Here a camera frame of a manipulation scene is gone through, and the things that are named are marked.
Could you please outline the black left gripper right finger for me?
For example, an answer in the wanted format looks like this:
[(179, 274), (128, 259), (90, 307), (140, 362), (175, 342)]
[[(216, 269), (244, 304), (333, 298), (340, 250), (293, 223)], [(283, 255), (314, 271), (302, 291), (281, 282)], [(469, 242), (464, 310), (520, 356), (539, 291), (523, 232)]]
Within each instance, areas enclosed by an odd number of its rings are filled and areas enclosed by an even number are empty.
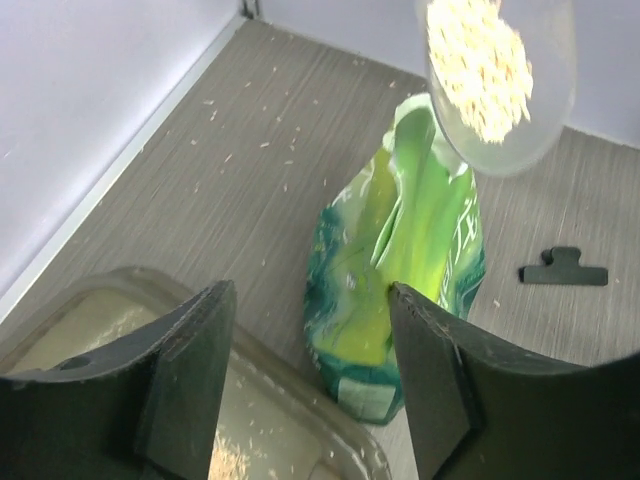
[(413, 288), (389, 291), (422, 479), (635, 479), (639, 358), (586, 367), (521, 348)]

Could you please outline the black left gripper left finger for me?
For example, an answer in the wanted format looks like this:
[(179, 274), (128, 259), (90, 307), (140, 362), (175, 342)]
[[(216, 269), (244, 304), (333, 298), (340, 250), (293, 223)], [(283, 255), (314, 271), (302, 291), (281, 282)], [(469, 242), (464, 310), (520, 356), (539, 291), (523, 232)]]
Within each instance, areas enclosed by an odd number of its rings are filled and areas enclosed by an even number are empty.
[(148, 325), (1, 380), (5, 479), (204, 479), (236, 313), (219, 281)]

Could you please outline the black bag clip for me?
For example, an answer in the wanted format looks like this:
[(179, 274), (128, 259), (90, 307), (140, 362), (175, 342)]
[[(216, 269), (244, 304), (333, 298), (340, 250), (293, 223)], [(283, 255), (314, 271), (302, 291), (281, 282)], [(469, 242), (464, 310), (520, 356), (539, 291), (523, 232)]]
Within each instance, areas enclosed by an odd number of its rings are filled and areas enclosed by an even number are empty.
[(540, 265), (519, 269), (519, 280), (530, 285), (598, 286), (608, 285), (608, 269), (580, 264), (582, 252), (574, 246), (555, 246), (543, 250)]

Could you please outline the green cat litter bag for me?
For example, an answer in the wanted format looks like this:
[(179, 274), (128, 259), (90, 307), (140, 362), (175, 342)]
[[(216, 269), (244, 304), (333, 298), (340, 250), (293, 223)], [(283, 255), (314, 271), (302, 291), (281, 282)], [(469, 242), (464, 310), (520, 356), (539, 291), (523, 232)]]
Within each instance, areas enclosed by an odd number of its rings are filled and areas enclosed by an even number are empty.
[(314, 230), (304, 333), (330, 397), (358, 421), (389, 423), (404, 404), (390, 287), (409, 285), (466, 318), (485, 272), (474, 173), (445, 140), (430, 96), (410, 96)]

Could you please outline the clear plastic scoop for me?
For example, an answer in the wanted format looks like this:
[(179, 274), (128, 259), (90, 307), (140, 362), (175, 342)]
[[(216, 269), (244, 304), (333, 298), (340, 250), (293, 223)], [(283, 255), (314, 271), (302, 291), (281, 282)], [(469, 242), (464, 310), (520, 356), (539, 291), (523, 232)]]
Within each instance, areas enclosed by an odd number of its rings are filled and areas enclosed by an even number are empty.
[(444, 137), (471, 168), (506, 177), (560, 137), (576, 97), (570, 1), (419, 1), (426, 78)]

